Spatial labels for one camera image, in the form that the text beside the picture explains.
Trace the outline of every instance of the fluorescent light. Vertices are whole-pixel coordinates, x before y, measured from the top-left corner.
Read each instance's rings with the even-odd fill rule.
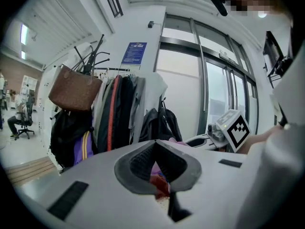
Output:
[[[267,16],[266,13],[261,12],[261,11],[258,12],[258,17],[259,17],[259,18],[265,18],[266,16]]]
[[[22,24],[20,42],[24,45],[27,40],[27,33],[28,33],[28,27],[26,27],[24,24]]]
[[[24,51],[21,51],[21,58],[25,59],[25,52]]]

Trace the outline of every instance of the gray fabric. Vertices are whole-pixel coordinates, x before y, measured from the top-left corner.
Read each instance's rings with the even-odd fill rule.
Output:
[[[135,113],[136,113],[138,105],[140,104],[140,100],[141,100],[142,94],[144,92],[143,89],[145,86],[145,78],[133,77],[132,83],[136,87],[136,89],[133,94],[132,109],[130,111],[129,126],[128,126],[129,129],[131,129],[131,130],[134,129]]]
[[[112,83],[113,83],[113,79],[110,79],[108,87],[105,90],[105,93],[104,93],[104,96],[103,96],[103,100],[102,100],[102,105],[101,105],[100,111],[97,112],[97,116],[96,116],[96,128],[93,131],[93,140],[94,140],[96,145],[97,145],[97,138],[98,138],[98,134],[99,134],[102,114],[103,114],[103,110],[104,110],[104,107],[105,107],[105,102],[106,102],[107,96],[109,94],[109,91],[111,89]]]
[[[139,142],[140,135],[141,135],[142,125],[143,125],[143,120],[144,120],[144,109],[145,109],[145,90],[146,90],[146,84],[144,81],[144,87],[143,87],[141,100],[140,100],[139,106],[138,106],[138,108],[135,112],[135,116],[134,116],[134,123],[136,123],[136,125],[134,126],[134,129],[132,129],[130,131],[131,133],[133,133],[133,144]]]

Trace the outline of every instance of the office chair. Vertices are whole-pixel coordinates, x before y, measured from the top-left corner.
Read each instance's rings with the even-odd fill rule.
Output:
[[[25,115],[24,112],[18,112],[18,114],[21,115],[21,121],[17,125],[21,125],[21,127],[23,127],[23,129],[18,130],[18,134],[15,137],[15,140],[17,140],[17,138],[19,138],[19,136],[22,133],[26,133],[27,136],[28,136],[28,139],[30,138],[28,132],[33,132],[33,134],[35,135],[34,131],[28,129],[28,126],[31,126],[33,124],[33,120],[32,120],[33,103],[34,103],[34,101],[29,99],[27,104],[26,104],[27,112],[28,112],[28,118],[29,118],[28,120],[26,120],[26,115]]]

